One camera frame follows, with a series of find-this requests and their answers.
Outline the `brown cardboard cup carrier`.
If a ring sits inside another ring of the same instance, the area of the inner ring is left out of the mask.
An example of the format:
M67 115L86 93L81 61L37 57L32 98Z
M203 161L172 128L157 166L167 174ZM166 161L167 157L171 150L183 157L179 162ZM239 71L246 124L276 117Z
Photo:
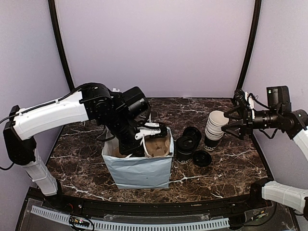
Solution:
M150 138L145 137L145 144L141 141L141 153L139 154L129 154L123 155L119 152L119 145L117 138L114 138L117 146L114 146L111 151L111 156L117 158L127 158L127 157L163 157L169 155L170 151L170 134L167 134L163 138Z

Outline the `light blue paper bag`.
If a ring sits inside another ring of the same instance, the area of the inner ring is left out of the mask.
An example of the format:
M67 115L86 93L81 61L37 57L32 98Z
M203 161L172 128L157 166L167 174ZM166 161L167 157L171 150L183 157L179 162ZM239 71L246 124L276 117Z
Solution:
M164 189L169 187L171 162L174 155L174 140L171 129L169 155L163 157L127 157L117 158L111 156L114 138L104 143L102 157L119 189ZM145 144L145 137L139 140Z

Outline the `black paper coffee cup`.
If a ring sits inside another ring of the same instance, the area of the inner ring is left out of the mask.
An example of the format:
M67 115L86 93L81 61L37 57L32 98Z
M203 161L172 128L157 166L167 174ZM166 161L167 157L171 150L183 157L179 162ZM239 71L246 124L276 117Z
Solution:
M184 146L176 145L176 160L180 164L186 164L190 162L195 149L195 146L184 148Z

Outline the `black plastic cup lid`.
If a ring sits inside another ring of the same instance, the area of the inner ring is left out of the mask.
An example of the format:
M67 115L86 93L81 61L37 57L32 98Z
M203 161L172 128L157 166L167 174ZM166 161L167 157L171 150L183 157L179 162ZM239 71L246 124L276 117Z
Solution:
M196 150L196 141L190 136L182 136L176 141L176 148L178 152L188 154Z

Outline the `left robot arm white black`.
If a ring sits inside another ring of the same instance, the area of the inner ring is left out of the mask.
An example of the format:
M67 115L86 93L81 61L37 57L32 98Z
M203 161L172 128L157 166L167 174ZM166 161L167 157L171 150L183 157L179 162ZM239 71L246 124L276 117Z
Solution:
M3 130L8 157L26 171L56 209L63 210L68 199L42 162L34 136L67 124L95 120L106 126L121 144L132 145L142 126L135 118L149 109L139 87L121 93L100 83L82 84L64 97L34 107L21 109L16 105Z

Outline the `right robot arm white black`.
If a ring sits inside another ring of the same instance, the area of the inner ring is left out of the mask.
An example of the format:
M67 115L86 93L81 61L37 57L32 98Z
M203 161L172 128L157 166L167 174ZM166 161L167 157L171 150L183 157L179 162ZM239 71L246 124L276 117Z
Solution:
M267 87L267 104L242 89L234 92L234 107L224 116L233 120L222 126L222 131L241 140L258 130L268 139L276 133L285 134L290 140L288 151L308 156L308 114L305 110L293 110L287 86ZM308 191L277 182L272 176L263 178L250 187L245 204L255 209L267 201L287 206L304 218L308 217Z

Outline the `stack of paper coffee cups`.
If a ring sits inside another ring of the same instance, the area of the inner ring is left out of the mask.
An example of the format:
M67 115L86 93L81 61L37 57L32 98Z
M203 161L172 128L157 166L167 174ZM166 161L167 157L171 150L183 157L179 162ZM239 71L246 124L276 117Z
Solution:
M229 119L222 111L212 111L209 114L205 127L204 146L207 151L213 151L222 139L224 132L222 127L229 123Z

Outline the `stack of black lids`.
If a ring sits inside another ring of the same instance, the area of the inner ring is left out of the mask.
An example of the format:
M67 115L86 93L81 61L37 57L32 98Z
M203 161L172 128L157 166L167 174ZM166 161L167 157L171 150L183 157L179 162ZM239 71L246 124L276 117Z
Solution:
M194 139L196 145L198 146L201 139L202 139L202 134L200 130L196 127L186 127L182 133L183 136L189 136Z

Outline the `black plastic lid on table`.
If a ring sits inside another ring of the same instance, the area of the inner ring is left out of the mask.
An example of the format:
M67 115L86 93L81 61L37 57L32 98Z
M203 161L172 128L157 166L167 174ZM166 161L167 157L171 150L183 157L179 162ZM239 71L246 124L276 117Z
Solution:
M212 162L211 155L203 150L198 150L194 152L192 157L193 163L199 167L207 167Z

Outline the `black front frame rail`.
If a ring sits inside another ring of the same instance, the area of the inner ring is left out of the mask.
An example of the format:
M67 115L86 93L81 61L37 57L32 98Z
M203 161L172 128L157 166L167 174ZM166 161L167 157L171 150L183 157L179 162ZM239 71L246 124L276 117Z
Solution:
M63 195L63 204L58 210L76 215L103 217L104 215L127 216L181 216L210 214L212 216L239 216L253 209L270 208L272 202L249 192L244 187L230 184L205 185L201 181L172 183L168 190L126 190L116 191L113 197L117 201L93 199L92 196L73 197Z

